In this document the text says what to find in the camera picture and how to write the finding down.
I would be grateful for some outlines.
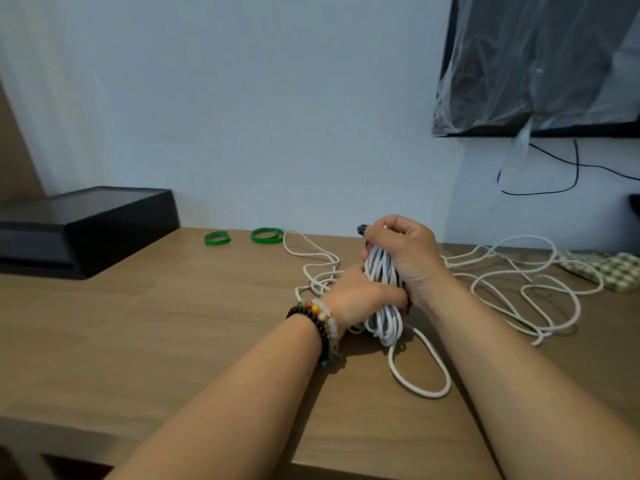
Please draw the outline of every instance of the green rubber band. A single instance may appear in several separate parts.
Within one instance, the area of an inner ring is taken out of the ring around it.
[[[231,236],[225,230],[217,230],[204,236],[204,244],[206,246],[222,246],[222,244],[227,244],[228,242],[231,242]]]
[[[263,234],[265,232],[272,232],[273,235],[268,237],[256,237],[256,235]],[[256,229],[251,233],[251,240],[258,244],[279,244],[282,242],[283,237],[284,231],[277,227],[260,227],[260,229]]]

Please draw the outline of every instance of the wooden desk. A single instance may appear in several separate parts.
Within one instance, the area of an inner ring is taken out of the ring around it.
[[[308,261],[241,231],[205,247],[205,233],[182,228],[84,282],[0,275],[0,444],[116,465],[283,320]],[[345,265],[362,247],[357,238],[313,240]],[[499,287],[514,296],[517,283]],[[540,350],[640,428],[640,294],[581,300],[577,333]],[[560,321],[572,311],[565,296],[542,303]],[[433,336],[419,311],[409,320]],[[407,334],[400,348],[409,381],[442,386],[420,341]],[[377,339],[350,336],[343,350],[343,369],[312,380],[287,459],[389,479],[499,478],[458,386],[422,399],[396,383]]]

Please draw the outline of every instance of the fabric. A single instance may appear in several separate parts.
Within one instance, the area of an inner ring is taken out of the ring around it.
[[[604,286],[618,293],[628,293],[640,288],[640,258],[629,253],[604,254],[597,251],[571,252],[560,251],[561,260],[576,260],[586,263],[596,269],[604,279]],[[597,275],[590,269],[576,262],[560,261],[558,266],[579,274],[594,283],[598,282]]]

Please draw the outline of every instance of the black box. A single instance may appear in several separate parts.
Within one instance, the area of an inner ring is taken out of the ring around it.
[[[0,273],[84,280],[180,227],[171,190],[93,187],[0,210]]]

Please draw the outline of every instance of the fingers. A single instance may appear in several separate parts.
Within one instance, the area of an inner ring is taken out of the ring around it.
[[[411,219],[407,219],[406,217],[396,216],[395,214],[392,214],[390,216],[378,219],[374,226],[387,226],[388,229],[391,229],[393,231],[411,235],[412,233],[420,229],[421,224],[416,221],[412,221]]]
[[[391,255],[398,252],[404,243],[404,236],[402,234],[398,234],[391,229],[378,227],[377,225],[367,227],[364,237],[367,241],[381,247]]]
[[[387,285],[383,283],[376,283],[379,293],[378,307],[384,305],[394,305],[399,309],[406,309],[409,299],[406,295],[406,291],[397,286]]]

